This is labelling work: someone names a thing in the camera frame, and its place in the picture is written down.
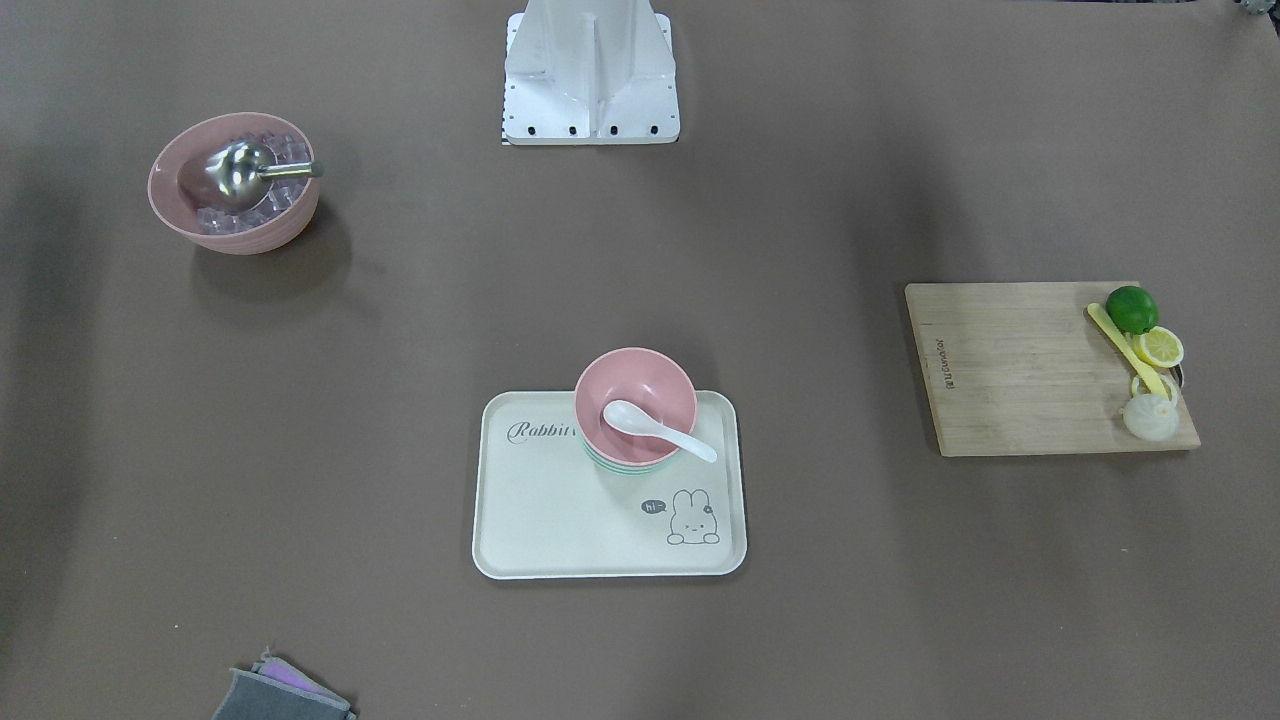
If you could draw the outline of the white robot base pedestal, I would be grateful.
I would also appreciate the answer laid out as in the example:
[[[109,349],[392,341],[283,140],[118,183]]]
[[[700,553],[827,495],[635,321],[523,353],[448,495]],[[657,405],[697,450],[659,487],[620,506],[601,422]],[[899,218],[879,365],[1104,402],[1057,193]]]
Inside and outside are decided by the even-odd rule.
[[[675,143],[671,19],[649,1],[530,1],[506,23],[500,137],[512,146]]]

